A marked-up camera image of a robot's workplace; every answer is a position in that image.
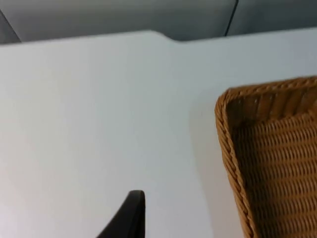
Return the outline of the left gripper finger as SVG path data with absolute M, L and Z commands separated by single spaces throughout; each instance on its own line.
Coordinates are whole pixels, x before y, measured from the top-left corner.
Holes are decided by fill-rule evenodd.
M 145 238 L 145 215 L 145 193 L 132 190 L 98 238 Z

